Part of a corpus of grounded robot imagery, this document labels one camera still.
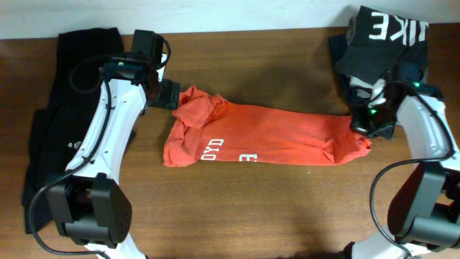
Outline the red orange t-shirt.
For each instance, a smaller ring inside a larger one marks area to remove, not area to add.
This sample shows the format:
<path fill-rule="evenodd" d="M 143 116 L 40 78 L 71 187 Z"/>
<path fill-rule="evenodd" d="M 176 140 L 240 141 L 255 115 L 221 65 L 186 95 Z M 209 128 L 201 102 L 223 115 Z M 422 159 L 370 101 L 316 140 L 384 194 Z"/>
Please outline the red orange t-shirt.
<path fill-rule="evenodd" d="M 235 104 L 191 86 L 179 95 L 163 164 L 199 160 L 287 165 L 342 165 L 372 143 L 351 130 L 350 116 L 306 114 Z"/>

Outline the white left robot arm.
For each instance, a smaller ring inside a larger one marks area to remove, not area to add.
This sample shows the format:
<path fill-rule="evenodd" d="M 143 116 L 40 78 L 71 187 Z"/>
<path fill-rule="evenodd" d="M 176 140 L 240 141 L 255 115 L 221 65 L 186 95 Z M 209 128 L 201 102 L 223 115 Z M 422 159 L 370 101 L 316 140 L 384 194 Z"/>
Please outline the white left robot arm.
<path fill-rule="evenodd" d="M 119 186 L 121 161 L 133 126 L 158 97 L 170 56 L 111 58 L 99 72 L 96 112 L 65 174 L 47 188 L 57 232 L 99 258 L 144 258 L 129 229 L 132 205 Z"/>

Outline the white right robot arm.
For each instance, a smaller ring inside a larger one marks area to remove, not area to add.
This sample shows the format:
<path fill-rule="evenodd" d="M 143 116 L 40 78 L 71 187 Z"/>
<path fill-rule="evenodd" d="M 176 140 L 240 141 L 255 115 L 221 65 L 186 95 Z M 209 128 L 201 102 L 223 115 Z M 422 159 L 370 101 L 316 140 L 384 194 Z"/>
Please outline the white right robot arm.
<path fill-rule="evenodd" d="M 445 117 L 443 97 L 418 82 L 393 81 L 392 110 L 406 134 L 411 159 L 383 168 L 369 192 L 369 208 L 377 232 L 348 244 L 345 258 L 419 258 L 459 248 L 459 149 Z M 376 216 L 378 181 L 393 168 L 415 170 L 390 203 L 387 224 Z"/>

